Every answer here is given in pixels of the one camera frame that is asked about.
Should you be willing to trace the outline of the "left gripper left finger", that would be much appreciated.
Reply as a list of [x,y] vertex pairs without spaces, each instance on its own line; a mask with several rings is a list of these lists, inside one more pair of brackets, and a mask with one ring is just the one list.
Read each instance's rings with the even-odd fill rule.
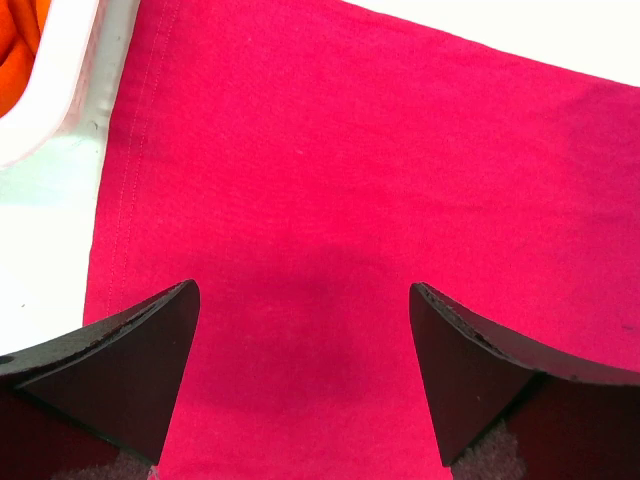
[[193,280],[1,357],[4,479],[151,479],[200,310]]

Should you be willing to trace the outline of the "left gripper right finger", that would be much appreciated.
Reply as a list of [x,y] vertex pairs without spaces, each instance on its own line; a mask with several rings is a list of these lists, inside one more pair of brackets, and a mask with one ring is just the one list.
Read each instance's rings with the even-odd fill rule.
[[423,283],[412,336],[442,464],[456,479],[639,475],[639,376],[554,349]]

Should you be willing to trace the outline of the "crimson red t-shirt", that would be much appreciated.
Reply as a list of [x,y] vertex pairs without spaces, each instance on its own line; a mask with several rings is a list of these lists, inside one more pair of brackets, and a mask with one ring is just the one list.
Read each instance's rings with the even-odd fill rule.
[[443,479],[425,282],[639,365],[639,91],[341,1],[144,1],[85,317],[185,279],[165,479]]

